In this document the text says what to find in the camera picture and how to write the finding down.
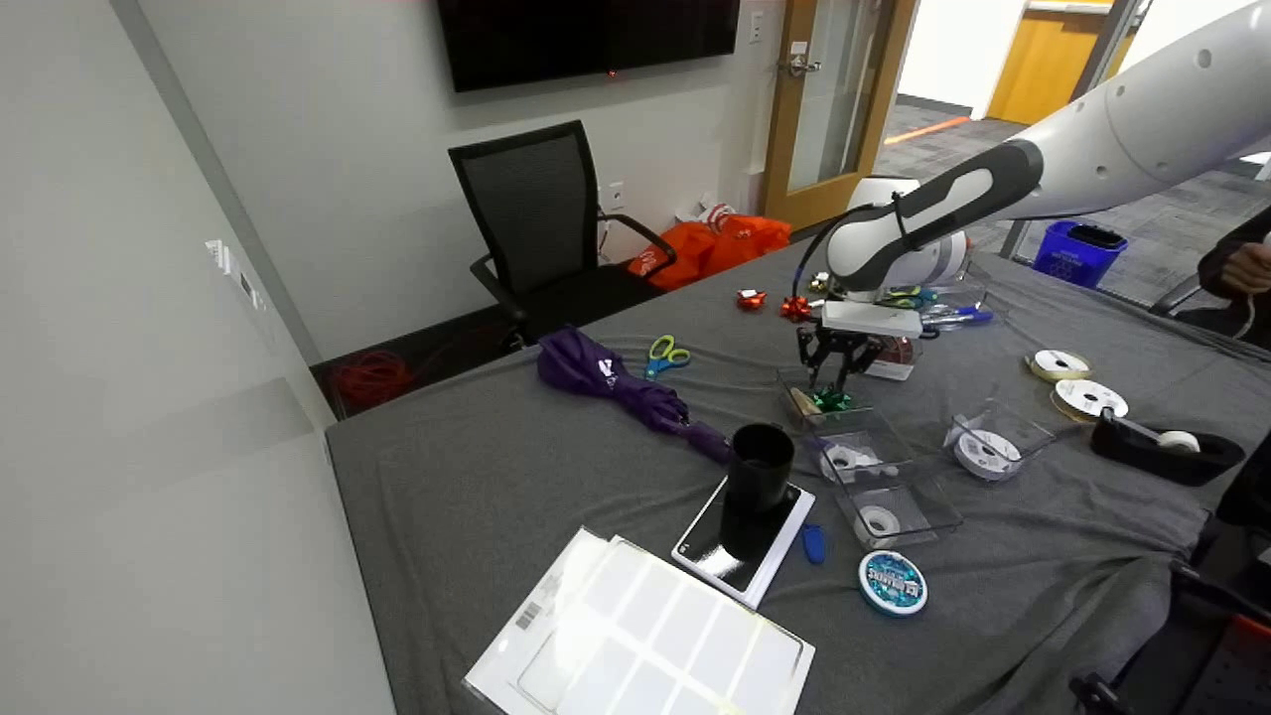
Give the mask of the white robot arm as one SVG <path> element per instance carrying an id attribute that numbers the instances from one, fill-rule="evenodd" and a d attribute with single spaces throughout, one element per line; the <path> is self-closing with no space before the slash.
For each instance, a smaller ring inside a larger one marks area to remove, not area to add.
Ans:
<path id="1" fill-rule="evenodd" d="M 1042 124 L 902 191 L 836 216 L 790 276 L 798 363 L 840 358 L 836 394 L 873 337 L 921 333 L 914 314 L 858 325 L 900 257 L 976 220 L 1068 220 L 1170 191 L 1271 130 L 1271 0 L 1182 37 Z"/>

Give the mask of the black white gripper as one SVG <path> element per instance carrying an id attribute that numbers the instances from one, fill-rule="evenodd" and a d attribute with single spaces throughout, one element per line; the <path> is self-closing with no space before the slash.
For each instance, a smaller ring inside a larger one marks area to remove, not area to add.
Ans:
<path id="1" fill-rule="evenodd" d="M 811 317 L 798 325 L 798 391 L 819 394 L 819 366 L 840 354 L 841 371 L 836 372 L 840 404 L 856 404 L 849 372 L 873 363 L 880 337 L 919 337 L 921 317 L 914 310 L 873 305 L 873 301 L 813 301 Z"/>

